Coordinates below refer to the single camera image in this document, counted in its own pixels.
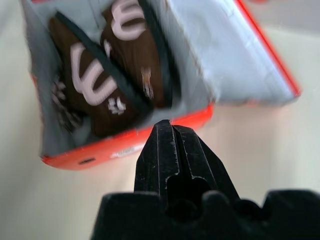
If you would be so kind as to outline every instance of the black band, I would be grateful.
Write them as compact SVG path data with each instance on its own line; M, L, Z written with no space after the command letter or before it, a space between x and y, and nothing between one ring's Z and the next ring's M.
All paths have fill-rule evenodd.
M169 48L167 47L166 39L161 30L156 14L150 4L146 0L138 0L144 14L145 21L151 31L153 39L155 41L156 48L161 64L162 83L163 83L163 95L167 107L172 106L173 101L173 88L172 88L172 74L169 66Z

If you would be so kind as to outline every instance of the beige background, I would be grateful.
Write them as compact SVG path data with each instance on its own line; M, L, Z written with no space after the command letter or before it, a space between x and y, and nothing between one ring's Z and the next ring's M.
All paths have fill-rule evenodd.
M290 1L294 11L283 14ZM270 0L250 7L303 95L282 108L217 107L198 134L243 198L261 204L271 189L320 192L320 29L319 21L310 20L320 2ZM0 239L87 240L102 196L133 190L139 154L81 172L41 162L41 122L21 16L17 1L0 1Z

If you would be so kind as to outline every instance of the open box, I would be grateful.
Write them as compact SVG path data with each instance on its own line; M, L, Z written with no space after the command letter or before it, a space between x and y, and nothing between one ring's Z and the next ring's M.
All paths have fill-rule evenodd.
M213 115L213 103L283 105L300 94L275 51L241 0L148 0L160 22L179 72L171 109L157 109L136 129L104 139L90 131L90 119L73 134L62 128L51 103L60 64L47 30L57 10L88 36L99 32L101 12L112 0L21 0L32 76L43 119L42 160L55 168L80 170L142 149L162 119L197 129Z

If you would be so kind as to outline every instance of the chocolate snack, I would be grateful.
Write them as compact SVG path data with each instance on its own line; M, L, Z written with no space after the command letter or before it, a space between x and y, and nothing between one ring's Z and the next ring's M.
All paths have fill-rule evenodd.
M153 36L155 31L149 28L138 0L116 0L102 14L107 22L101 35L106 54L128 73L154 107L170 107L166 49L162 36Z
M130 81L74 23L61 13L49 31L62 59L68 107L92 118L92 132L107 137L132 127L150 107Z

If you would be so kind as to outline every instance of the white table surface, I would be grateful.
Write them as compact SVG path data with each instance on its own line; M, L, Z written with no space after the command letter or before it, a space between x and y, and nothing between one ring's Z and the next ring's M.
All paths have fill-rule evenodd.
M18 4L0 1L0 239L87 240L102 196L133 190L139 154L85 171L41 162L22 26ZM241 197L259 204L274 189L320 192L320 35L265 30L304 88L302 97L282 108L219 106L198 131Z

